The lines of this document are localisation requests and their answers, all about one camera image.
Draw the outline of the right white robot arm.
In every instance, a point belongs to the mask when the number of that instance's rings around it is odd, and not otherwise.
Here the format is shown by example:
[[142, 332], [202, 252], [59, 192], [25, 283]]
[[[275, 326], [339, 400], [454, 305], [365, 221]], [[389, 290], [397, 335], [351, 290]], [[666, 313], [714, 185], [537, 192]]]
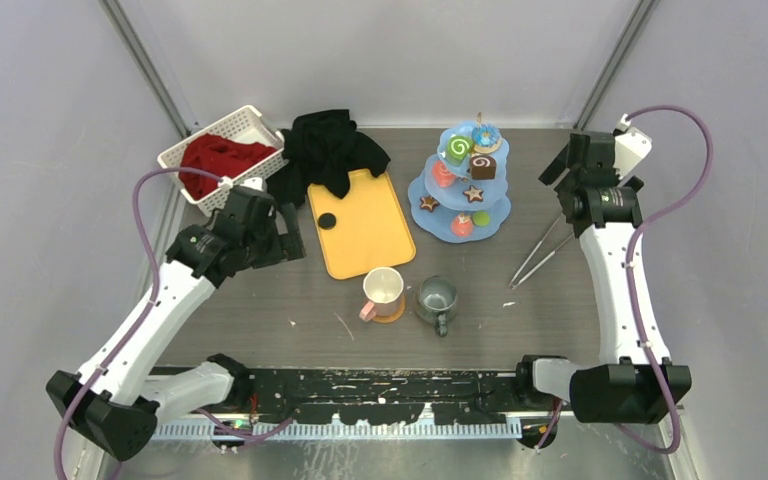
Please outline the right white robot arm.
[[691, 372], [676, 365], [654, 316], [642, 262], [642, 181], [632, 170], [651, 139], [635, 127], [574, 132], [540, 175], [554, 188], [562, 218], [593, 281], [600, 347], [594, 366], [564, 357], [524, 356], [515, 396], [527, 410], [566, 402], [582, 423], [656, 424], [689, 392]]

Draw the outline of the chocolate swirl roll cake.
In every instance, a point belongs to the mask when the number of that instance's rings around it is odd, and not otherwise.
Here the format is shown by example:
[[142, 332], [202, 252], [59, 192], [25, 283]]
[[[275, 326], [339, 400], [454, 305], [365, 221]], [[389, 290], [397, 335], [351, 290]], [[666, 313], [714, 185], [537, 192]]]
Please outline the chocolate swirl roll cake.
[[476, 154], [469, 159], [468, 173], [473, 180], [493, 180], [496, 177], [498, 164], [489, 154]]

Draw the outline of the red round cake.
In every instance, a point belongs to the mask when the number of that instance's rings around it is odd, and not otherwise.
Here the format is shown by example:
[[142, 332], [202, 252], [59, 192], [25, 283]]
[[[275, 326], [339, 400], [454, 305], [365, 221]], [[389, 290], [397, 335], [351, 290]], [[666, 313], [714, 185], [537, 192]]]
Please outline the red round cake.
[[450, 224], [451, 232], [459, 238], [467, 238], [474, 231], [474, 223], [469, 213], [458, 213]]

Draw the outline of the pink mug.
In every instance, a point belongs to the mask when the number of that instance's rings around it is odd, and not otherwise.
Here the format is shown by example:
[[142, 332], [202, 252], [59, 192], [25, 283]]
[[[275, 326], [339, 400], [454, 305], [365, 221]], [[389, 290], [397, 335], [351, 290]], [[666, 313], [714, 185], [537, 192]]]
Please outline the pink mug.
[[399, 299], [405, 295], [405, 284], [401, 274], [392, 267], [377, 267], [370, 270], [363, 279], [362, 289], [365, 303], [359, 312], [363, 322], [372, 322], [375, 316], [388, 316], [398, 308]]

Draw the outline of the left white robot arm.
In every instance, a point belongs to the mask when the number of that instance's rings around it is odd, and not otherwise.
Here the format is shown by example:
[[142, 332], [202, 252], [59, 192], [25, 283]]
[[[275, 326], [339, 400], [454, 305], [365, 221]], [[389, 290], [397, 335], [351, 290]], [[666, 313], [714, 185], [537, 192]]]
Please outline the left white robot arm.
[[250, 370], [224, 354], [151, 386], [147, 378], [184, 323], [220, 285], [247, 269], [303, 258], [296, 208], [237, 186], [202, 225], [184, 228], [143, 303], [76, 373], [59, 370], [46, 392], [68, 427], [118, 461], [135, 457], [156, 428], [197, 409], [245, 409]]

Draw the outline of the brown star cookie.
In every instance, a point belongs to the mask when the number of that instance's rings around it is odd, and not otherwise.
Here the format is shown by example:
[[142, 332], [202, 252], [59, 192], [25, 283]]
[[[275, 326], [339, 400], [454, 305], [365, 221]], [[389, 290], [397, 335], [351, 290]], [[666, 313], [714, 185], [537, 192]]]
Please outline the brown star cookie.
[[477, 203], [484, 201], [484, 190], [474, 185], [470, 185], [465, 189], [462, 194], [469, 203]]
[[431, 195], [422, 196], [420, 198], [419, 208], [421, 210], [433, 213], [434, 210], [440, 205], [439, 201]]

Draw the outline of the blue donut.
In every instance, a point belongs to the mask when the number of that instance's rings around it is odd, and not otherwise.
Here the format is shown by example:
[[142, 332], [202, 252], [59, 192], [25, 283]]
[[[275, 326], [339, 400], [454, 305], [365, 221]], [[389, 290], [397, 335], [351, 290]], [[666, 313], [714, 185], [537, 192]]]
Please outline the blue donut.
[[498, 127], [489, 123], [477, 124], [471, 131], [473, 151], [479, 154], [490, 154], [496, 151], [502, 143], [502, 135]]

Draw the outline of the grey metal cup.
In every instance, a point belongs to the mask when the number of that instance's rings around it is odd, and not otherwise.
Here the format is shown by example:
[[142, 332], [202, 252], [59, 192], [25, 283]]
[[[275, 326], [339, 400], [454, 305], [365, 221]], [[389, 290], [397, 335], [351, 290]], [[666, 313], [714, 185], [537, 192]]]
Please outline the grey metal cup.
[[416, 289], [414, 314], [431, 325], [439, 337], [448, 335], [449, 323], [455, 317], [457, 305], [457, 287], [446, 277], [429, 277]]

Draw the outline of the woven coaster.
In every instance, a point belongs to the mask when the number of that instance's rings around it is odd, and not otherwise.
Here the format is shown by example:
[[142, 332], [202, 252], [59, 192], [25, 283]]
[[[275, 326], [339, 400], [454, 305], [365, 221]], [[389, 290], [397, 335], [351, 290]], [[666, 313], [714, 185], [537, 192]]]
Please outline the woven coaster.
[[402, 315], [404, 314], [405, 308], [406, 308], [406, 297], [404, 294], [402, 294], [399, 299], [398, 308], [393, 314], [388, 316], [375, 316], [371, 319], [371, 321], [379, 324], [391, 324], [402, 317]]

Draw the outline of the yellow tray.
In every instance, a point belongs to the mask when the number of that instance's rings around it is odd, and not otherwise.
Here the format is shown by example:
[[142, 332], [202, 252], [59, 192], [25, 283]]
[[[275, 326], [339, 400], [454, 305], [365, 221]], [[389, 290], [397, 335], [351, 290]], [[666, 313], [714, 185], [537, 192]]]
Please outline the yellow tray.
[[[363, 276], [376, 267], [395, 267], [412, 261], [416, 246], [403, 208], [388, 174], [369, 170], [349, 173], [350, 190], [339, 199], [326, 187], [308, 187], [308, 201], [328, 274], [336, 280]], [[317, 219], [324, 213], [337, 218], [331, 230]]]

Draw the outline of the green round macaron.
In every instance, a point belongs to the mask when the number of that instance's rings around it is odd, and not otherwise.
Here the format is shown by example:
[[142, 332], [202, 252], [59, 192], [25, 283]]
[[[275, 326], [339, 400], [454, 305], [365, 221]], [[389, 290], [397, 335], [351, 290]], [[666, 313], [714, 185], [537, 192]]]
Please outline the green round macaron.
[[491, 221], [487, 211], [476, 211], [472, 214], [472, 222], [476, 227], [486, 227]]

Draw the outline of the metal tongs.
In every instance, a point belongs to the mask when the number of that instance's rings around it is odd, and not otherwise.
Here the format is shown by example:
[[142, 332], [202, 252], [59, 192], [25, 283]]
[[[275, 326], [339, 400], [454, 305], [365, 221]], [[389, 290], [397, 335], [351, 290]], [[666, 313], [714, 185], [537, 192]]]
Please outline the metal tongs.
[[540, 237], [535, 246], [528, 253], [526, 258], [520, 264], [514, 275], [511, 277], [508, 288], [510, 290], [517, 289], [525, 281], [530, 279], [539, 269], [541, 269], [547, 262], [549, 262], [567, 243], [574, 239], [574, 234], [569, 233], [561, 240], [556, 246], [550, 248], [545, 252], [545, 255], [536, 260], [536, 255], [540, 252], [545, 241], [550, 237], [552, 232], [562, 223], [565, 219], [563, 215], [559, 215], [546, 229], [545, 233]]

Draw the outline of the blue three-tier cake stand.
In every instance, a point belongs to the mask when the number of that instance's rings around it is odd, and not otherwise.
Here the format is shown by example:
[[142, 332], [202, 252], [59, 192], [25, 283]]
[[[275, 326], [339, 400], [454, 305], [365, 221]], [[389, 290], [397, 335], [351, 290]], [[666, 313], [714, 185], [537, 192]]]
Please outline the blue three-tier cake stand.
[[[489, 154], [495, 158], [498, 164], [496, 177], [493, 180], [476, 181], [470, 177], [468, 173], [469, 159], [473, 155], [479, 154], [473, 150], [458, 167], [449, 165], [445, 161], [444, 151], [448, 139], [452, 135], [471, 137], [473, 127], [481, 123], [488, 122], [483, 119], [481, 114], [477, 114], [473, 120], [461, 122], [444, 130], [439, 137], [435, 153], [427, 158], [422, 172], [408, 187], [413, 220], [420, 228], [447, 243], [465, 243], [488, 239], [499, 231], [511, 213], [512, 204], [508, 197], [509, 182], [507, 178], [510, 147], [502, 133], [501, 146]], [[436, 185], [431, 170], [437, 160], [443, 161], [446, 167], [458, 177], [454, 185], [448, 188], [439, 188]], [[470, 185], [484, 190], [483, 202], [469, 203], [466, 200], [462, 192]], [[420, 198], [427, 195], [433, 196], [440, 203], [433, 213], [419, 208]], [[476, 211], [487, 211], [491, 217], [490, 223], [486, 227], [474, 225], [473, 233], [467, 238], [456, 237], [450, 230], [453, 218], [461, 212], [469, 213], [472, 216]]]

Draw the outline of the pink swirl roll cake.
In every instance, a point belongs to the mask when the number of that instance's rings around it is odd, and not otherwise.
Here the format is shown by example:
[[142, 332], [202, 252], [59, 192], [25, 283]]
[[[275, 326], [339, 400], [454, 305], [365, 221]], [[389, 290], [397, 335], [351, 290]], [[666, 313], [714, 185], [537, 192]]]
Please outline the pink swirl roll cake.
[[448, 188], [455, 184], [458, 177], [454, 175], [443, 161], [437, 160], [431, 170], [432, 178], [439, 188]]

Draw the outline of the green roll cake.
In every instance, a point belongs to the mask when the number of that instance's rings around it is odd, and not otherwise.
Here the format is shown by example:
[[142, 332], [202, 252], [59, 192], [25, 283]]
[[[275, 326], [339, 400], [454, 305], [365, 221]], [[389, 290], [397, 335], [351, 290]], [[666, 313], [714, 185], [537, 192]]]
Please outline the green roll cake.
[[473, 140], [467, 135], [452, 135], [444, 151], [445, 161], [452, 166], [460, 166], [473, 150]]

